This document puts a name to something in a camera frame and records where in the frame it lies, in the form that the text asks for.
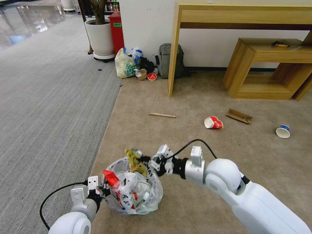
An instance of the white wall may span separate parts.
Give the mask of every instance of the white wall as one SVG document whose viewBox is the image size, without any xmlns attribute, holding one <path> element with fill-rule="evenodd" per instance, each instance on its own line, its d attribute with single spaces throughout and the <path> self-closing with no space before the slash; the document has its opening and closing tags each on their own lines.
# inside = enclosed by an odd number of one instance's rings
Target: white wall
<svg viewBox="0 0 312 234">
<path fill-rule="evenodd" d="M 126 47 L 139 47 L 144 56 L 158 54 L 163 43 L 171 43 L 175 0 L 119 0 Z M 308 31 L 181 29 L 179 44 L 185 66 L 227 67 L 239 37 L 298 38 Z M 253 67 L 276 67 L 274 63 Z"/>
</svg>

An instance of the low wooden table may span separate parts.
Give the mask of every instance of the low wooden table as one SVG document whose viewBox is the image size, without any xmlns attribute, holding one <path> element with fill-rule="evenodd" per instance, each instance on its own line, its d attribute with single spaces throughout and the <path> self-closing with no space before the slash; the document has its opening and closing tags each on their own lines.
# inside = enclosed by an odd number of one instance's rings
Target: low wooden table
<svg viewBox="0 0 312 234">
<path fill-rule="evenodd" d="M 312 1 L 303 0 L 176 0 L 168 90 L 172 96 L 180 28 L 309 30 L 312 45 Z M 312 87 L 310 76 L 294 94 L 299 100 Z"/>
<path fill-rule="evenodd" d="M 282 41 L 289 47 L 271 44 Z M 273 75 L 249 74 L 254 62 L 280 62 Z M 239 38 L 224 76 L 233 98 L 290 99 L 312 73 L 312 46 L 298 39 Z"/>
</svg>

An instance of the baseboard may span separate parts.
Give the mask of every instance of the baseboard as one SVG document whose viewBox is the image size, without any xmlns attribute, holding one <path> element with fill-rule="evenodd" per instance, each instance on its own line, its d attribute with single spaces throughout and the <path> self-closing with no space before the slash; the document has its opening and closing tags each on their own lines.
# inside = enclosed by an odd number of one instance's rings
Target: baseboard
<svg viewBox="0 0 312 234">
<path fill-rule="evenodd" d="M 188 71 L 226 71 L 226 67 L 185 67 Z M 275 68 L 251 68 L 252 72 L 274 72 Z"/>
</svg>

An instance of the plastic bag pile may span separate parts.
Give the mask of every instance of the plastic bag pile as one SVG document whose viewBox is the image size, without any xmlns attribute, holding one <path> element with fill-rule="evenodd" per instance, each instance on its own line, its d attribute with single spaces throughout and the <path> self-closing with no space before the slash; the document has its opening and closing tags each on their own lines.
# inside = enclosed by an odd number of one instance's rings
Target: plastic bag pile
<svg viewBox="0 0 312 234">
<path fill-rule="evenodd" d="M 119 78 L 127 78 L 135 75 L 134 69 L 140 69 L 140 58 L 143 52 L 138 48 L 132 48 L 130 52 L 125 47 L 121 48 L 115 57 L 115 66 Z"/>
<path fill-rule="evenodd" d="M 127 215 L 145 215 L 158 209 L 163 187 L 148 163 L 133 163 L 128 155 L 112 163 L 103 174 L 104 183 L 110 190 L 105 201 L 112 210 Z"/>
</svg>

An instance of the red lid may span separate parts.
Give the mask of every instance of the red lid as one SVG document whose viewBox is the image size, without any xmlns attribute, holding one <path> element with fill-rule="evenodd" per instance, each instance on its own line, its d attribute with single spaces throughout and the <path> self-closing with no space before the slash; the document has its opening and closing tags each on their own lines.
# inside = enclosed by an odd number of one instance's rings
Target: red lid
<svg viewBox="0 0 312 234">
<path fill-rule="evenodd" d="M 147 75 L 147 78 L 149 80 L 156 80 L 157 79 L 157 75 L 155 73 L 150 73 Z"/>
<path fill-rule="evenodd" d="M 109 19 L 112 19 L 112 18 L 121 18 L 121 16 L 120 16 L 120 11 L 117 11 L 117 12 L 112 13 L 108 18 L 109 18 Z"/>
</svg>

